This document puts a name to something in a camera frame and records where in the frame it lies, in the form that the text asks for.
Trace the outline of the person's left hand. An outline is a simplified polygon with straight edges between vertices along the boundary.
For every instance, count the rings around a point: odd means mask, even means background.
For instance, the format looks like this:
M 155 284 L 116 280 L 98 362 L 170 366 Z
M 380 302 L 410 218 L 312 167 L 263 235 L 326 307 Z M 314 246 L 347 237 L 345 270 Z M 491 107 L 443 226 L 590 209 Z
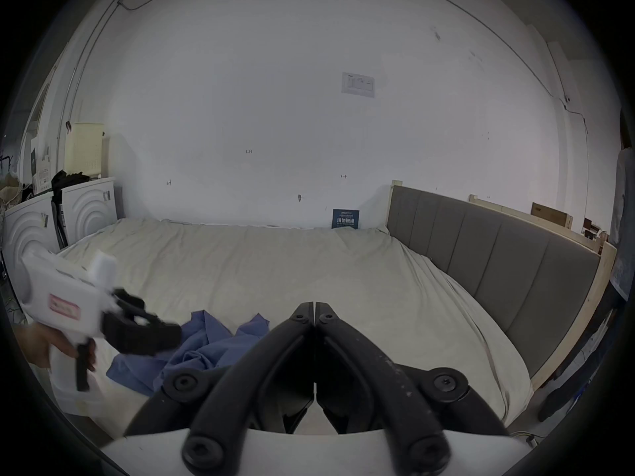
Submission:
M 25 359 L 41 369 L 50 369 L 50 347 L 72 359 L 78 357 L 75 345 L 58 329 L 39 322 L 13 324 L 13 334 Z

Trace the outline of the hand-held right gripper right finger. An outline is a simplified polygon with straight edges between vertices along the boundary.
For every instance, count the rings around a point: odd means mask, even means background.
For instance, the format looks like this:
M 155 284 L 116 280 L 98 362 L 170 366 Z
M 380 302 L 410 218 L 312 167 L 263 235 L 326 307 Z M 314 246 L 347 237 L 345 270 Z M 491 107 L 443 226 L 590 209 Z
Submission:
M 444 430 L 508 438 L 457 369 L 395 363 L 327 303 L 316 304 L 317 401 L 338 433 L 383 430 L 398 475 L 439 475 L 451 460 Z

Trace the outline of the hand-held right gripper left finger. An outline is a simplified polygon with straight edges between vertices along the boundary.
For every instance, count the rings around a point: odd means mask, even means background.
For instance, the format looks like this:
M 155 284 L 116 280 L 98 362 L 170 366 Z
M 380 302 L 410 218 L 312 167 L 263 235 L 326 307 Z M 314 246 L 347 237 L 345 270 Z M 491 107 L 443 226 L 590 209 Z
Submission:
M 313 329 L 314 304 L 301 303 L 233 365 L 172 371 L 124 436 L 189 429 L 190 473 L 237 475 L 249 428 L 292 433 L 313 402 Z

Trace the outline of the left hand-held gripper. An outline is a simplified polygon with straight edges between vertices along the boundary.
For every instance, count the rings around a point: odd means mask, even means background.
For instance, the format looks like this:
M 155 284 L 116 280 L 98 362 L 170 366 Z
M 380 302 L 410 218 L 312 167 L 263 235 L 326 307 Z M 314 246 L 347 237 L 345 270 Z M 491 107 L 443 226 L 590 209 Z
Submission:
M 43 248 L 22 256 L 27 289 L 22 305 L 36 322 L 59 330 L 78 358 L 50 349 L 49 377 L 59 408 L 68 415 L 103 415 L 106 401 L 88 370 L 91 339 L 105 339 L 122 354 L 151 356 L 181 344 L 181 326 L 146 312 L 146 303 L 114 289 L 117 261 L 98 251 L 88 268 Z

